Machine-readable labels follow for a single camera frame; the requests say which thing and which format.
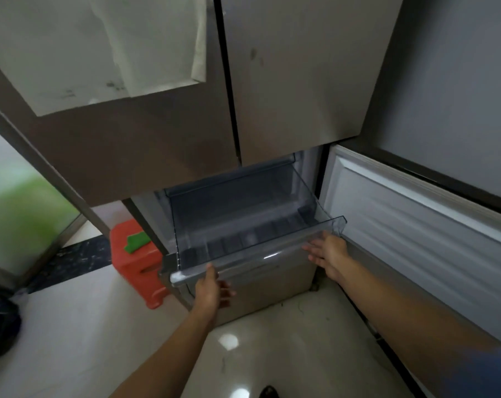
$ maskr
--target hand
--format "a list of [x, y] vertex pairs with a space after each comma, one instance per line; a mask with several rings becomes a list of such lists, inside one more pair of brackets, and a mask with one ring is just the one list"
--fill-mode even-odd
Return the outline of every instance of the hand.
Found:
[[230, 298], [235, 292], [230, 290], [227, 281], [217, 281], [219, 274], [212, 263], [206, 265], [206, 277], [195, 285], [195, 302], [192, 313], [207, 321], [209, 329], [215, 324], [217, 310], [230, 306]]
[[324, 231], [322, 239], [312, 240], [309, 246], [303, 246], [302, 249], [311, 253], [308, 260], [324, 268], [328, 278], [342, 284], [344, 278], [341, 269], [352, 261], [344, 239]]

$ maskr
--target red plastic stool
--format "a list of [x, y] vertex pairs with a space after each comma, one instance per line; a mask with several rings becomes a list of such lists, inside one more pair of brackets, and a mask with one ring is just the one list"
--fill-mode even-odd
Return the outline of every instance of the red plastic stool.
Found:
[[158, 278], [162, 266], [162, 254], [151, 241], [129, 254], [123, 248], [127, 245], [127, 236], [143, 229], [131, 219], [116, 225], [110, 231], [110, 249], [112, 265], [145, 300], [147, 307], [155, 309], [164, 302], [169, 293]]

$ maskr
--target blue sleeve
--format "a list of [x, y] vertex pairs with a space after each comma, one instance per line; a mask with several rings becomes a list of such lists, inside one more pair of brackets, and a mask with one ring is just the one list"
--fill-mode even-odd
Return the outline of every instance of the blue sleeve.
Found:
[[501, 398], [501, 348], [470, 351], [464, 364], [442, 385], [444, 398]]

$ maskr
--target black shoe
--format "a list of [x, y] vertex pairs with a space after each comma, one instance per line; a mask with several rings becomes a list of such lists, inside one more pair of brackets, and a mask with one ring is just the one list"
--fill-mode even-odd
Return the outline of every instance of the black shoe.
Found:
[[259, 398], [280, 398], [280, 396], [272, 385], [268, 385], [261, 391]]

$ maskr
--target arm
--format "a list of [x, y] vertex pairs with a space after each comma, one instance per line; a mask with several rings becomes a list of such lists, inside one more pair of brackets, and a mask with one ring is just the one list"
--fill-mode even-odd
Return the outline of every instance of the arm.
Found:
[[466, 364], [469, 352], [499, 347], [493, 339], [458, 322], [448, 309], [401, 294], [373, 276], [350, 257], [343, 239], [323, 234], [323, 239], [311, 244], [304, 247], [309, 260], [343, 287], [401, 361], [432, 392], [443, 392], [445, 382]]
[[228, 298], [235, 295], [226, 282], [216, 278], [214, 267], [208, 264], [206, 278], [195, 286], [195, 303], [187, 318], [110, 398], [180, 397], [204, 341], [215, 325], [217, 309], [229, 306]]

